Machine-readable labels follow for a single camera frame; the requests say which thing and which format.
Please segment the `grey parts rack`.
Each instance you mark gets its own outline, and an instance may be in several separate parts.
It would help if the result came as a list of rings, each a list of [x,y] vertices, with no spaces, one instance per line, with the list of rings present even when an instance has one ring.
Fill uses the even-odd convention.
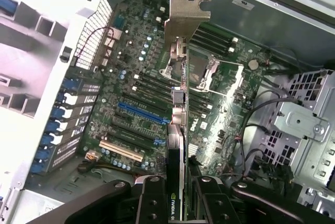
[[[35,115],[56,61],[70,59],[66,33],[24,2],[13,17],[0,12],[0,107]]]

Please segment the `white PCI slot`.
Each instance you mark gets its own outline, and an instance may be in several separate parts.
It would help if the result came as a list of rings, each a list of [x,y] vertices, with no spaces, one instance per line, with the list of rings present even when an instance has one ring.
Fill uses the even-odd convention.
[[[104,148],[104,149],[109,150],[111,152],[115,152],[115,153],[120,154],[122,156],[125,156],[129,159],[132,159],[134,161],[142,162],[142,160],[144,158],[144,155],[141,154],[141,153],[138,153],[138,152],[135,152],[133,150],[121,147],[117,144],[113,144],[113,143],[110,143],[108,141],[104,141],[104,140],[100,141],[99,146],[101,148]]]

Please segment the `metal drive cage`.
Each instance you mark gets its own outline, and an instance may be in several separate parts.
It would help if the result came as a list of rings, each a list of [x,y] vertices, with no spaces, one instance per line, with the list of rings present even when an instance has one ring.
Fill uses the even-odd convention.
[[[335,166],[335,71],[320,70],[270,79],[299,104],[266,108],[271,134],[266,161],[289,165],[296,183],[325,189]]]

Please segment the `blue expansion slot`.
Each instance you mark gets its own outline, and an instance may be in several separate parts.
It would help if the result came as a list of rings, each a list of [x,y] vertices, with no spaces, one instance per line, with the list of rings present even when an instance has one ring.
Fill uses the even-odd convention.
[[[142,109],[139,109],[135,106],[132,106],[132,105],[129,105],[129,104],[126,104],[126,103],[123,103],[123,102],[119,102],[118,103],[118,107],[121,108],[121,109],[124,109],[128,112],[131,112],[133,114],[136,114],[138,116],[141,116],[143,118],[146,118],[150,121],[153,121],[153,122],[156,122],[160,125],[167,125],[167,124],[170,124],[170,120],[168,120],[166,117],[160,117],[160,116],[157,116],[153,113],[150,113],[150,112],[147,112],[147,111],[144,111]]]

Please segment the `open black PC case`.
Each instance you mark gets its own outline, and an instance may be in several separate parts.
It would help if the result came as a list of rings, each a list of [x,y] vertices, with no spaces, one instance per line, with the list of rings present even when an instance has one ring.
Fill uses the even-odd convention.
[[[84,132],[102,88],[94,74],[107,64],[104,52],[106,37],[118,6],[129,0],[15,0],[24,2],[41,15],[59,22],[65,28],[64,44],[73,49],[67,63],[56,61],[37,111],[33,117],[0,107],[0,224],[27,224],[35,218],[113,180],[124,180],[131,186],[144,178],[159,175],[165,178],[165,153],[159,156],[152,174],[130,175],[116,170],[96,168],[95,161],[85,160],[81,152]],[[165,6],[163,19],[170,16],[170,0],[149,0]],[[248,41],[270,56],[252,108],[244,116],[240,134],[229,150],[227,164],[231,171],[215,177],[226,186],[248,181],[268,188],[325,217],[325,224],[335,224],[335,166],[325,189],[296,183],[289,165],[266,161],[266,140],[271,131],[263,118],[266,108],[289,102],[299,104],[270,79],[291,77],[306,72],[335,71],[335,0],[244,0],[255,7],[246,10],[233,0],[202,2],[201,10],[210,12],[209,21],[234,37]],[[70,91],[61,87],[64,78],[83,79],[81,89]],[[56,101],[59,92],[78,96],[74,105]],[[71,109],[69,118],[53,119],[53,106]],[[35,174],[30,167],[40,146],[49,120],[66,122],[65,134],[54,151],[48,172]],[[189,172],[187,182],[187,219],[181,224],[207,224],[198,219],[192,204],[194,185]]]

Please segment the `CPU socket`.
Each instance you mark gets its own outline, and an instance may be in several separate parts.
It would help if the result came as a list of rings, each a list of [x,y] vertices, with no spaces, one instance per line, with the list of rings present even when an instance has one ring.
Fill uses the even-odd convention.
[[[213,54],[201,50],[189,51],[189,80],[190,88],[197,92],[208,93],[217,72],[220,61]],[[182,61],[169,58],[168,63],[159,73],[173,81],[180,81],[182,75]]]

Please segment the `white power connector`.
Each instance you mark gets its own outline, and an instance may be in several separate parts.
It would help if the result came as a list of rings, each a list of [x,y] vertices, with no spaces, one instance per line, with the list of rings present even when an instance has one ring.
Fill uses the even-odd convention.
[[[94,150],[88,150],[84,159],[88,161],[99,161],[102,154],[100,152],[94,151]]]

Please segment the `blue slot latch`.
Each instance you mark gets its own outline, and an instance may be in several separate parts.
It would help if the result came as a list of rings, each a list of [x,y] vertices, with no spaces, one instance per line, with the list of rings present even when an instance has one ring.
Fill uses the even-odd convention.
[[[64,78],[61,87],[66,90],[78,92],[83,85],[83,81],[83,79]]]
[[[40,146],[45,150],[52,150],[61,143],[62,137],[51,135],[43,135],[40,141]]]
[[[70,93],[59,92],[56,101],[60,104],[74,105],[78,100],[78,96],[71,95]]]
[[[54,151],[51,149],[38,150],[30,167],[30,172],[44,174],[48,172]]]
[[[49,120],[45,127],[45,132],[54,134],[55,136],[61,136],[65,134],[65,130],[67,127],[66,122],[60,122],[58,120]]]
[[[62,106],[53,106],[50,113],[50,118],[53,119],[69,118],[71,113],[72,113],[71,109],[66,109],[65,107]]]

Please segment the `white case wall sticker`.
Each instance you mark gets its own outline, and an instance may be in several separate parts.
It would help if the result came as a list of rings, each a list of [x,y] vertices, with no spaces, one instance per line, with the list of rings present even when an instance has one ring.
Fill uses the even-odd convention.
[[[239,6],[239,7],[244,8],[246,10],[253,10],[253,8],[255,7],[250,2],[247,2],[247,1],[244,1],[244,0],[233,0],[232,3]]]

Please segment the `green motherboard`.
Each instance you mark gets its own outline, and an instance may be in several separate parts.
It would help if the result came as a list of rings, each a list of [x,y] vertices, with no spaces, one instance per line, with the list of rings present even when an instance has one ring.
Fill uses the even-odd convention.
[[[102,88],[84,132],[81,152],[102,154],[96,168],[130,175],[152,174],[165,153],[165,127],[118,107],[119,102],[171,121],[171,88],[180,81],[163,77],[169,54],[164,48],[165,6],[149,0],[129,0],[118,6],[106,37],[107,64],[94,74]],[[189,155],[209,175],[231,171],[229,150],[240,134],[244,116],[252,108],[270,56],[248,41],[204,23],[191,39],[190,50],[213,54],[220,61],[208,93],[190,88]],[[251,71],[248,62],[259,68]],[[142,162],[99,146],[108,141],[144,155]]]

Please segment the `hard disk with blue carrier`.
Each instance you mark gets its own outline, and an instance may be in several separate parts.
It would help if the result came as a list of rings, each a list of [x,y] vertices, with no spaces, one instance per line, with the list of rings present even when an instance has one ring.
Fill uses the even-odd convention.
[[[0,12],[7,16],[13,17],[17,7],[18,2],[15,0],[0,0]]]

